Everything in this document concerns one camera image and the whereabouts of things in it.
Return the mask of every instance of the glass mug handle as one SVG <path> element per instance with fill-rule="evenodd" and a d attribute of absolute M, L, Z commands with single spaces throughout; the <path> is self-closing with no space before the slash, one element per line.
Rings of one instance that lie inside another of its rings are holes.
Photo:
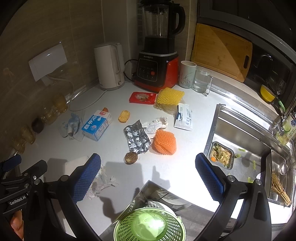
<path fill-rule="evenodd" d="M 210 93 L 210 90 L 211 90 L 211 87 L 212 87 L 212 79 L 213 79 L 213 77 L 210 76 L 210 75 L 208 75 L 208 77 L 211 78 L 211 79 L 210 79 L 210 81 L 209 81 L 208 84 L 207 84 L 207 89 L 206 89 L 206 91 L 205 91 L 205 94 L 206 94 L 206 95 L 208 95 L 208 94 Z"/>

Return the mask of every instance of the cutting board handle hole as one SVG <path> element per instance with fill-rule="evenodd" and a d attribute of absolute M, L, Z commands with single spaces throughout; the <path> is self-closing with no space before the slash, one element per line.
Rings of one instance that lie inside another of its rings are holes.
<path fill-rule="evenodd" d="M 248 67 L 248 63 L 249 63 L 249 56 L 246 55 L 246 58 L 244 59 L 244 68 L 246 69 Z"/>

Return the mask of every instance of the black cable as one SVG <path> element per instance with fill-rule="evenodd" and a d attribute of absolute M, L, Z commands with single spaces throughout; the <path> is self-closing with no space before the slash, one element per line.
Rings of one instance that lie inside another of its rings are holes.
<path fill-rule="evenodd" d="M 126 61 L 126 62 L 124 63 L 124 66 L 125 66 L 129 61 L 138 61 L 138 60 L 137 60 L 137 59 L 134 59 L 134 58 L 129 59 L 128 61 Z M 124 76 L 127 77 L 130 81 L 133 81 L 132 79 L 130 79 L 130 78 L 126 75 L 125 72 L 123 72 L 123 74 L 124 74 Z"/>

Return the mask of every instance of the dish soap bottle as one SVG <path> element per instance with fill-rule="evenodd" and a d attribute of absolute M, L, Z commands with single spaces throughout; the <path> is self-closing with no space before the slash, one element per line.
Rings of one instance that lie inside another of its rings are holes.
<path fill-rule="evenodd" d="M 280 136 L 279 133 L 276 133 L 277 139 L 281 144 L 286 145 L 296 133 L 296 121 L 293 120 L 292 116 L 289 115 L 288 118 L 283 123 L 284 135 Z"/>

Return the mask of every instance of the red wrapper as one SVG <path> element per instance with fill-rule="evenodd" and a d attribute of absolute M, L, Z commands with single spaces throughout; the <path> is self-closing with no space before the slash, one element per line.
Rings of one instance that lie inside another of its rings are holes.
<path fill-rule="evenodd" d="M 130 103 L 154 104 L 156 98 L 155 93 L 133 92 L 130 96 Z"/>

